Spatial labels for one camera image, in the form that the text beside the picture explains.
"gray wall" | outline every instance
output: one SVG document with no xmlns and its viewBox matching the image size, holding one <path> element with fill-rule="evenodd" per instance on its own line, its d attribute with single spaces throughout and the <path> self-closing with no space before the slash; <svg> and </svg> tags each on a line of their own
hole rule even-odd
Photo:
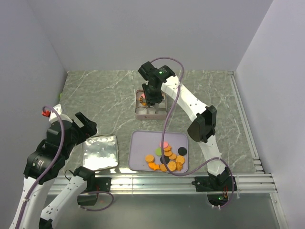
<svg viewBox="0 0 305 229">
<path fill-rule="evenodd" d="M 275 0 L 237 68 L 259 156 L 291 229 L 305 226 L 304 9 L 304 0 Z"/>
<path fill-rule="evenodd" d="M 0 228 L 12 222 L 29 154 L 45 137 L 66 72 L 24 0 L 0 1 Z"/>
<path fill-rule="evenodd" d="M 236 70 L 272 0 L 28 0 L 66 70 Z"/>
</svg>

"gray plastic tray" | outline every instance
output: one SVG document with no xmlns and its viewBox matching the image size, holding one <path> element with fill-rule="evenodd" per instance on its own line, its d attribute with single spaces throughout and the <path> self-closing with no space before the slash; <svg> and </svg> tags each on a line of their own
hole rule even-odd
<svg viewBox="0 0 305 229">
<path fill-rule="evenodd" d="M 155 163 L 161 164 L 160 156 L 155 153 L 156 148 L 160 147 L 162 132 L 161 131 L 146 131 L 146 130 L 136 130 L 133 132 L 129 157 L 128 166 L 131 170 L 142 170 L 142 171 L 152 171 L 160 172 L 160 170 L 152 170 L 148 167 L 145 161 L 145 156 L 152 154 L 155 157 Z M 178 154 L 178 149 L 184 147 L 188 150 L 187 136 L 183 133 L 166 132 L 164 136 L 164 141 L 172 147 L 172 152 L 176 155 Z M 175 171 L 177 173 L 184 173 L 189 168 L 189 158 L 188 153 L 184 156 L 185 163 L 181 171 Z"/>
</svg>

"pink object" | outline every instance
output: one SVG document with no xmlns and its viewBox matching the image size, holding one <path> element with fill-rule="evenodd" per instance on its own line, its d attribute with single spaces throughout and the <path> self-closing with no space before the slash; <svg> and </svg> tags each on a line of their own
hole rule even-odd
<svg viewBox="0 0 305 229">
<path fill-rule="evenodd" d="M 163 149 L 165 149 L 167 147 L 168 147 L 168 143 L 167 142 L 163 142 Z"/>
</svg>

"black cable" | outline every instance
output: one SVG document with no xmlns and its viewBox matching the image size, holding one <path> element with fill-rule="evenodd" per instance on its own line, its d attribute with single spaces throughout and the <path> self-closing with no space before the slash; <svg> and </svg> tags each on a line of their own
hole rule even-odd
<svg viewBox="0 0 305 229">
<path fill-rule="evenodd" d="M 66 175 L 67 171 L 69 171 L 73 176 L 74 176 L 74 173 L 73 173 L 71 170 L 69 170 L 69 169 L 67 169 L 67 170 L 65 171 L 65 178 L 66 178 L 68 181 L 70 181 L 71 178 L 67 178 L 67 175 Z"/>
</svg>

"gray marble surface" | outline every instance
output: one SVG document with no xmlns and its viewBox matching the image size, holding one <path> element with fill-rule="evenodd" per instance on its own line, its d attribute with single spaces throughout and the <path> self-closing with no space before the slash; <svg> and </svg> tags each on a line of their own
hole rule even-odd
<svg viewBox="0 0 305 229">
<path fill-rule="evenodd" d="M 99 135 L 115 134 L 119 144 L 119 165 L 102 173 L 134 172 L 128 168 L 131 134 L 134 130 L 163 129 L 164 121 L 135 119 L 135 92 L 141 89 L 143 78 L 134 71 L 74 71 L 68 73 L 60 103 L 69 117 L 81 111 L 95 121 Z M 222 158 L 234 173 L 255 172 L 252 155 L 238 112 L 230 76 L 225 71 L 186 71 L 183 84 L 202 102 L 217 108 L 216 141 Z M 168 107 L 172 99 L 168 98 Z M 190 120 L 177 106 L 170 118 L 168 131 L 187 134 Z M 189 170 L 205 161 L 200 147 L 189 137 Z M 74 170 L 81 165 L 81 145 L 71 153 L 61 170 Z M 198 172 L 206 172 L 203 167 Z"/>
</svg>

